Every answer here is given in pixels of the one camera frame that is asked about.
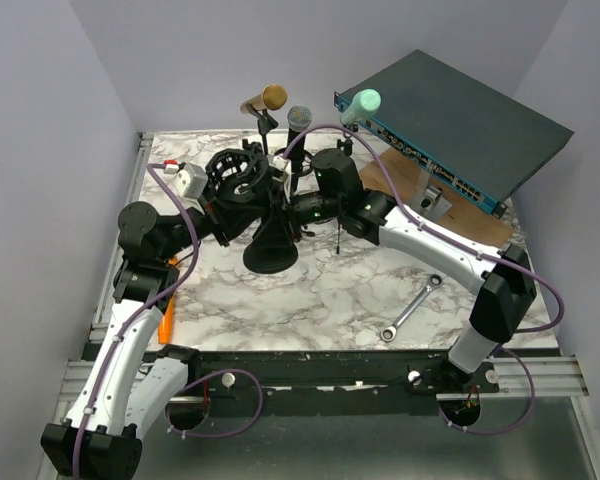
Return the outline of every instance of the gold microphone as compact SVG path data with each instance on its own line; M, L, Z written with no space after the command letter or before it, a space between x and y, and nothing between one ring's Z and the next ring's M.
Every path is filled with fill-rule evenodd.
M257 95L240 106L242 113L249 113L247 105L254 110L280 110L287 103L287 91L280 85L267 85L260 95Z

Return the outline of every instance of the metal floor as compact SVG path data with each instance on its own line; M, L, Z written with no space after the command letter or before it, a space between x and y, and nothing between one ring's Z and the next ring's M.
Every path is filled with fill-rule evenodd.
M518 418L526 400L486 400L483 406L476 427L505 426ZM526 425L492 437L451 430L438 417L406 415L265 417L221 440L183 441L166 429L160 419L145 438L134 480L596 478L565 398L539 399Z

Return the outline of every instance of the orange object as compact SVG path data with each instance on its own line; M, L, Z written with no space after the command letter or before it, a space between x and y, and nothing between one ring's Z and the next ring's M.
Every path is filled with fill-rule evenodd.
M173 257L169 260L169 265L176 265L178 263L178 259ZM160 345L164 345L166 343L171 342L171 337L173 336L173 313L176 306L176 295L175 293L171 295L169 299L169 305L167 305L167 311L164 313L162 320L160 321L160 325L158 326L158 343Z

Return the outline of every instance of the white connector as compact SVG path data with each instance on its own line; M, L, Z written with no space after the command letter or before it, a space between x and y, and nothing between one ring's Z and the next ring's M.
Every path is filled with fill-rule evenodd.
M281 181L284 185L284 194L287 200L291 200L291 162L282 155L276 155L273 158L269 157L269 164L282 172Z
M189 200L197 200L202 195L209 177L200 165L187 163L178 172L175 187L178 195Z
M165 175L175 175L180 170L180 166L177 163L164 162L164 173Z

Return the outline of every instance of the mint green microphone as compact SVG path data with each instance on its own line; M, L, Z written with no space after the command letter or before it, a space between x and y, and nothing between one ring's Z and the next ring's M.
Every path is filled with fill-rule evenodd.
M351 105L340 115L343 126L360 123L373 117L380 108L380 94L368 88L355 94Z

